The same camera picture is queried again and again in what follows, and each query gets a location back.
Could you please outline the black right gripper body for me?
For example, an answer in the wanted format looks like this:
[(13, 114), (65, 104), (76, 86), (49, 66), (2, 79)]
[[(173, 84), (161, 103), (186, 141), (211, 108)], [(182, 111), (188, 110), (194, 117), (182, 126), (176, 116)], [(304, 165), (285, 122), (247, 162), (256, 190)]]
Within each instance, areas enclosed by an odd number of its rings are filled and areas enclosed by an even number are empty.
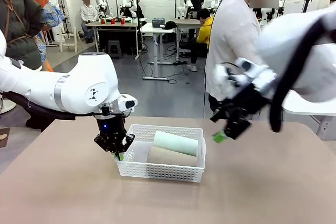
[(254, 114), (269, 103), (267, 94), (258, 91), (253, 84), (249, 84), (222, 102), (222, 116), (223, 119), (230, 121), (250, 121)]

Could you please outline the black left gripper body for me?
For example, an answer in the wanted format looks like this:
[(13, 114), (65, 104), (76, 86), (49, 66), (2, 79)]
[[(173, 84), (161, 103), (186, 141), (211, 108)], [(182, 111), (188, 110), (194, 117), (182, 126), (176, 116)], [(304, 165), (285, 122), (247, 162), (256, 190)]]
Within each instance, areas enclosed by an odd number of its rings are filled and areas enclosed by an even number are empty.
[(125, 119), (121, 116), (104, 120), (97, 119), (99, 134), (110, 142), (111, 153), (115, 153), (117, 144), (125, 138), (127, 131), (124, 124)]

